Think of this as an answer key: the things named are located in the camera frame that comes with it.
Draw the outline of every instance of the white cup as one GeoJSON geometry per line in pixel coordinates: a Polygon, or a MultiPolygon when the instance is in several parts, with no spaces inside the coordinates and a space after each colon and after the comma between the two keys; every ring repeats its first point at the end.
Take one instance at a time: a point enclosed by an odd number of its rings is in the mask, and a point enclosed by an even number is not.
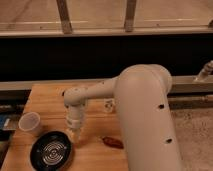
{"type": "Polygon", "coordinates": [[[33,136],[39,136],[43,131],[40,115],[36,112],[29,112],[22,115],[18,126],[20,130],[32,134],[33,136]]]}

